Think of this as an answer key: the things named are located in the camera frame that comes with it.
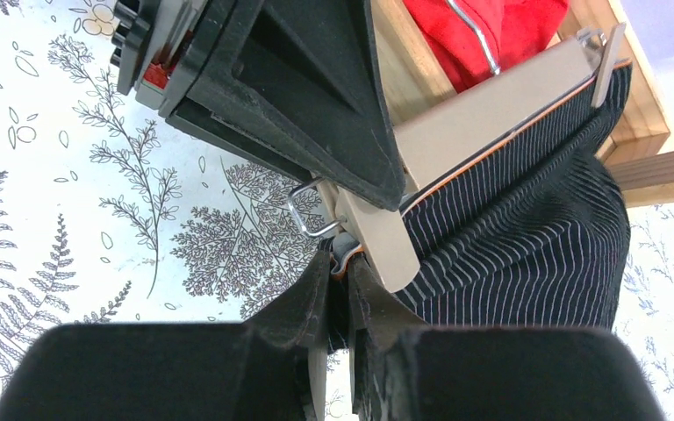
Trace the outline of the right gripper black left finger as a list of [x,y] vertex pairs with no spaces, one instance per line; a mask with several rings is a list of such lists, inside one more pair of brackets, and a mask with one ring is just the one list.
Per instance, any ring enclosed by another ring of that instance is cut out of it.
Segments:
[[242,323],[61,325],[39,337],[0,420],[320,420],[330,257]]

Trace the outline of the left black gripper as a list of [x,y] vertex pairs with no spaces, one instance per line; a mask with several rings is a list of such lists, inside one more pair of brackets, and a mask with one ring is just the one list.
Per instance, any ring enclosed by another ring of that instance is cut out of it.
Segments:
[[175,128],[394,211],[405,176],[367,1],[117,1],[117,92]]

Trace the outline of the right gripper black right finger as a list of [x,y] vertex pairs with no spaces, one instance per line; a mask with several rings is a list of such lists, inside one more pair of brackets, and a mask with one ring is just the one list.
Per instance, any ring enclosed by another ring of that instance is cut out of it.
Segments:
[[361,420],[661,420],[632,353],[592,328],[430,325],[348,263]]

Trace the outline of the black underwear orange trim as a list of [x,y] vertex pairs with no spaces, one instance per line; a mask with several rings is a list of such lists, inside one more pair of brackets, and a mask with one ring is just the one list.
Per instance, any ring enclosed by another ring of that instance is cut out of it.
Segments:
[[620,188],[596,150],[633,67],[592,108],[588,82],[405,209],[419,272],[396,297],[431,325],[613,329],[630,244]]

